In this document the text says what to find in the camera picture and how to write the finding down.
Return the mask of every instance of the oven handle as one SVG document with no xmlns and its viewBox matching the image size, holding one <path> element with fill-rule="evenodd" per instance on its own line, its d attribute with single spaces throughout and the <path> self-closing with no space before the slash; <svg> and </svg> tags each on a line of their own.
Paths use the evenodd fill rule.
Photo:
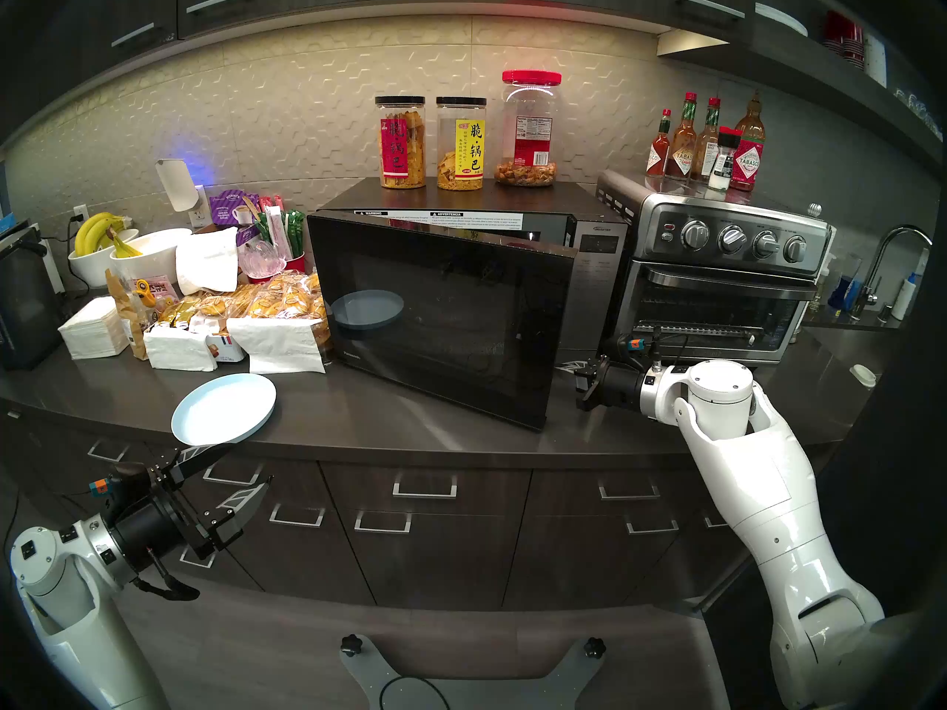
<svg viewBox="0 0 947 710">
<path fill-rule="evenodd" d="M 646 266 L 648 279 L 662 287 L 678 290 L 692 290 L 699 293 L 738 294 L 749 297 L 769 297 L 777 300 L 811 300 L 815 297 L 815 285 L 812 287 L 785 287 L 766 282 L 738 282 L 732 279 L 714 279 L 697 277 L 695 274 L 681 274 L 666 269 Z"/>
</svg>

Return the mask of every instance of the snack jar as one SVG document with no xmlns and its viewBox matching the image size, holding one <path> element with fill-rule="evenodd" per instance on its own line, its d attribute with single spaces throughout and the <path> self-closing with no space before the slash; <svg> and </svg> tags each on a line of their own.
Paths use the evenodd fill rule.
<svg viewBox="0 0 947 710">
<path fill-rule="evenodd" d="M 377 96 L 378 172 L 384 187 L 424 185 L 424 97 Z"/>
<path fill-rule="evenodd" d="M 493 177 L 513 186 L 551 186 L 556 163 L 549 154 L 563 74 L 503 72 L 503 160 Z"/>
<path fill-rule="evenodd" d="M 438 187 L 479 190 L 483 187 L 487 100 L 438 97 Z"/>
</svg>

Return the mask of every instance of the wall outlet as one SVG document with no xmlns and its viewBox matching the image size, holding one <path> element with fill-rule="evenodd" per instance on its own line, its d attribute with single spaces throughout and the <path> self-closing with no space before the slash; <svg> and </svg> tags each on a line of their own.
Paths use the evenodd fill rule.
<svg viewBox="0 0 947 710">
<path fill-rule="evenodd" d="M 197 205 L 188 211 L 191 217 L 191 226 L 194 229 L 200 229 L 210 223 L 210 203 L 208 203 L 208 192 L 203 186 L 194 186 L 197 191 Z"/>
</svg>

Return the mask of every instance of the faucet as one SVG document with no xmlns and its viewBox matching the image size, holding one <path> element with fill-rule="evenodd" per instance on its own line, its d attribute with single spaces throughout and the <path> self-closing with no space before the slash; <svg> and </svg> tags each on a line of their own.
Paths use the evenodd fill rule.
<svg viewBox="0 0 947 710">
<path fill-rule="evenodd" d="M 873 259 L 871 259 L 869 273 L 865 277 L 865 284 L 862 285 L 861 291 L 858 292 L 858 297 L 855 298 L 855 304 L 851 306 L 849 317 L 852 320 L 858 320 L 862 316 L 862 311 L 865 309 L 866 305 L 874 305 L 876 302 L 878 302 L 878 296 L 875 294 L 875 289 L 872 287 L 872 285 L 875 284 L 875 275 L 878 274 L 878 268 L 882 264 L 882 257 L 884 256 L 884 251 L 887 249 L 888 244 L 890 244 L 895 237 L 898 237 L 901 234 L 916 234 L 920 236 L 924 240 L 924 243 L 927 244 L 928 249 L 934 245 L 934 242 L 932 242 L 931 238 L 916 226 L 895 226 L 890 231 L 888 231 L 882 238 L 881 243 L 878 244 L 878 249 L 875 251 L 875 256 Z"/>
</svg>

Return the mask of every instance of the floor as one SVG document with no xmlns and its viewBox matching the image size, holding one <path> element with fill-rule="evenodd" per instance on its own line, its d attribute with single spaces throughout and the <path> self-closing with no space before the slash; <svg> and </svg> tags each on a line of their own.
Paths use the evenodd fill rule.
<svg viewBox="0 0 947 710">
<path fill-rule="evenodd" d="M 14 488 L 0 470 L 0 528 Z M 10 540 L 42 524 L 21 500 Z M 145 575 L 157 582 L 156 575 Z M 427 677 L 539 677 L 577 638 L 599 636 L 605 664 L 582 710 L 725 710 L 727 692 L 704 622 L 653 606 L 569 612 L 432 612 L 322 603 L 188 580 L 196 601 L 126 589 L 117 599 L 174 710 L 365 710 L 338 659 L 343 636 L 371 636 L 391 666 Z M 3 593 L 7 591 L 4 565 Z"/>
</svg>

